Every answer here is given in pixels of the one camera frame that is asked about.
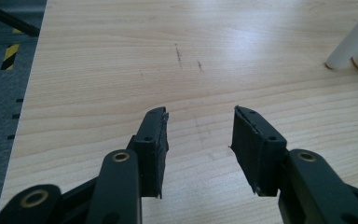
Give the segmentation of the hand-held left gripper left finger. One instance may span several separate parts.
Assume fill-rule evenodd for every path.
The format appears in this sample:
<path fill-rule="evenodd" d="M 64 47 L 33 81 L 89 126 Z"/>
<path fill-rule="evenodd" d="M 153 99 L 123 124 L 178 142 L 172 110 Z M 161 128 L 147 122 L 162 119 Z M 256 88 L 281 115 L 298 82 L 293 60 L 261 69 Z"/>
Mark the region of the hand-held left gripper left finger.
<path fill-rule="evenodd" d="M 168 119 L 169 113 L 165 106 L 149 110 L 127 146 L 138 157 L 143 197 L 162 197 L 165 161 L 169 151 Z"/>

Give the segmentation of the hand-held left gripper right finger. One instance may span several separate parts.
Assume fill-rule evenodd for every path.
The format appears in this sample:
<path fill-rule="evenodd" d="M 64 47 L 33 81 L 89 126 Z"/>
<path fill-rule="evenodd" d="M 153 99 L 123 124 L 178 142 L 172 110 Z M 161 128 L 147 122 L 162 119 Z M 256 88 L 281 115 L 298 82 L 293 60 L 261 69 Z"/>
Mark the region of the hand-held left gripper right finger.
<path fill-rule="evenodd" d="M 276 196 L 278 165 L 287 154 L 286 139 L 260 114 L 235 106 L 231 149 L 254 193 Z"/>

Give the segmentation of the white round tube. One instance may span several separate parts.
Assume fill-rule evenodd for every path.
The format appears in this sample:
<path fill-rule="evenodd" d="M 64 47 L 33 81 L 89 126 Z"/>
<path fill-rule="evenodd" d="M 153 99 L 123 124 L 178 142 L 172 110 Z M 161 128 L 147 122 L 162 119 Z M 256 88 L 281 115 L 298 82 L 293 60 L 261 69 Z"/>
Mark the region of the white round tube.
<path fill-rule="evenodd" d="M 331 69 L 342 67 L 358 51 L 358 22 L 328 56 L 326 66 Z"/>

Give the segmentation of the yellow black striped tape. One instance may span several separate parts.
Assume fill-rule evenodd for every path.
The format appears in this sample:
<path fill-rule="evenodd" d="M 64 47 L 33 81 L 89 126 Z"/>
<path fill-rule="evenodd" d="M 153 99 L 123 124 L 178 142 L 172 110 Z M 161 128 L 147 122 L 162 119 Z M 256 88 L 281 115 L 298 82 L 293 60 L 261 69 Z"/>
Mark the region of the yellow black striped tape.
<path fill-rule="evenodd" d="M 9 44 L 6 49 L 5 57 L 1 63 L 1 70 L 12 70 L 17 52 L 20 48 L 19 43 Z"/>

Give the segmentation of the black metal bar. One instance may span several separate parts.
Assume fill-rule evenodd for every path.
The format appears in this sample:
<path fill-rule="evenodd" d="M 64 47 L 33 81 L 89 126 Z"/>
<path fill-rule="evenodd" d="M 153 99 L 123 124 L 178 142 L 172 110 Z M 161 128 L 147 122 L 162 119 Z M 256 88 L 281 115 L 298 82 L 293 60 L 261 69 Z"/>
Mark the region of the black metal bar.
<path fill-rule="evenodd" d="M 17 29 L 28 36 L 39 36 L 40 29 L 0 9 L 0 22 Z"/>

